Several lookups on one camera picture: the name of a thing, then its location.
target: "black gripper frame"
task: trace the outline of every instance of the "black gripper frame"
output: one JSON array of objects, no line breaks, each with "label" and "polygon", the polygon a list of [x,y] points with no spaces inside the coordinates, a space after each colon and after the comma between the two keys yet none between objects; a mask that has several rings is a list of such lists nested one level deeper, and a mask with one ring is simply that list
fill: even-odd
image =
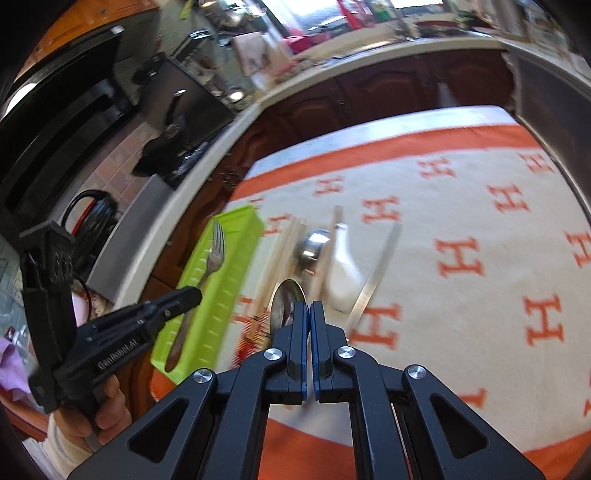
[{"label": "black gripper frame", "polygon": [[306,400],[309,311],[294,308],[266,351],[198,370],[76,468],[69,480],[256,480],[269,406]]},{"label": "black gripper frame", "polygon": [[316,399],[349,403],[358,480],[545,478],[423,367],[386,367],[358,349],[340,356],[345,333],[319,301],[310,335]]}]

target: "orange stripe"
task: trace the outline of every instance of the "orange stripe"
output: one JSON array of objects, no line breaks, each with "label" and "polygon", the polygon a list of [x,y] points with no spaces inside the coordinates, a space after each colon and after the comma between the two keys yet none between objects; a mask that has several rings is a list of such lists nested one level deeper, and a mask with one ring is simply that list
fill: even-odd
[{"label": "orange stripe", "polygon": [[[154,370],[150,391],[156,400],[175,385]],[[546,476],[563,480],[585,449],[591,444],[591,431],[563,442],[530,450],[524,455]],[[353,449],[340,443],[314,437],[269,419],[261,457],[261,480],[355,480]]]},{"label": "orange stripe", "polygon": [[427,130],[332,151],[277,168],[243,181],[231,200],[324,173],[369,163],[399,160],[411,155],[430,155],[450,150],[539,147],[534,137],[520,125]]}]

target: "sleeve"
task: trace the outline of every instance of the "sleeve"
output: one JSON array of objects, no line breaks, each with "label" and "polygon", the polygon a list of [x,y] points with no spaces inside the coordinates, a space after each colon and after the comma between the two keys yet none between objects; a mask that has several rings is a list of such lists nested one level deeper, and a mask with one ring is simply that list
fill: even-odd
[{"label": "sleeve", "polygon": [[74,468],[92,455],[63,436],[53,415],[49,417],[47,438],[43,442],[27,439],[23,445],[49,480],[66,479]]}]

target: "black handle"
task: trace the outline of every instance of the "black handle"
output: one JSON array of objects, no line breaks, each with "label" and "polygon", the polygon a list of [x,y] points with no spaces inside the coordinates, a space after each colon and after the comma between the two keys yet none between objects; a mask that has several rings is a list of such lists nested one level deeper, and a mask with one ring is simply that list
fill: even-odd
[{"label": "black handle", "polygon": [[64,212],[64,215],[61,217],[60,226],[66,228],[66,220],[68,220],[69,214],[71,214],[72,209],[75,207],[76,203],[81,201],[83,198],[92,197],[98,201],[110,196],[111,194],[109,192],[105,192],[104,190],[85,190],[83,192],[80,192],[78,195],[74,197],[74,199],[68,205],[68,208]]},{"label": "black handle", "polygon": [[181,101],[181,97],[185,92],[186,90],[182,89],[174,94],[170,106],[168,107],[168,111],[166,112],[166,119],[164,120],[165,126],[169,126],[174,122],[174,111],[177,109],[178,103]]}]

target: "metal knife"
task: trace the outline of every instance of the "metal knife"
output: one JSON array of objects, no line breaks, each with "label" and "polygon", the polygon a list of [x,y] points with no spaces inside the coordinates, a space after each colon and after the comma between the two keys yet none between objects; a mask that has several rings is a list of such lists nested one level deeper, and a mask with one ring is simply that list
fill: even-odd
[{"label": "metal knife", "polygon": [[400,239],[400,233],[402,232],[402,224],[395,223],[390,230],[390,234],[388,235],[388,239],[386,240],[386,245],[384,245],[384,249],[378,258],[378,262],[376,263],[374,269],[369,274],[365,285],[361,289],[359,293],[359,297],[357,297],[357,301],[353,305],[353,309],[349,316],[347,317],[347,321],[345,322],[345,335],[347,337],[347,341],[349,341],[349,336],[351,332],[355,330],[357,327],[359,320],[361,320],[361,316],[363,315],[363,311],[365,307],[369,304],[372,295],[374,294],[375,289],[377,288],[380,280],[386,273],[386,269],[388,268],[388,263],[392,258],[394,251],[396,250],[396,246],[398,245],[398,240]]}]

